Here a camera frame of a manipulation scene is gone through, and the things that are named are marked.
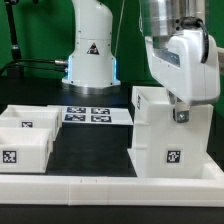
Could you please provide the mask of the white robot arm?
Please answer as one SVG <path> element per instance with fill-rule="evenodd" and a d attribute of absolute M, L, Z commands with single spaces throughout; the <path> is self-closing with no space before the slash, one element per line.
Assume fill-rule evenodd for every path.
<path fill-rule="evenodd" d="M 72 0 L 75 49 L 68 58 L 68 88 L 103 92 L 120 84 L 111 53 L 113 16 L 98 0 Z M 205 0 L 139 0 L 139 28 L 152 77 L 177 106 L 215 103 L 220 95 L 218 49 L 205 25 Z"/>

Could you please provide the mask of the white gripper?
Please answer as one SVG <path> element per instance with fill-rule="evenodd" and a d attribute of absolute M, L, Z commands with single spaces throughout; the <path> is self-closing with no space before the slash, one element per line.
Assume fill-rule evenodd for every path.
<path fill-rule="evenodd" d="M 145 38 L 145 44 L 152 77 L 171 92 L 174 121 L 187 123 L 188 105 L 218 100 L 220 73 L 216 42 L 203 21 L 183 18 L 180 25 L 183 30 L 169 38 L 166 48 L 154 48 L 150 36 Z"/>

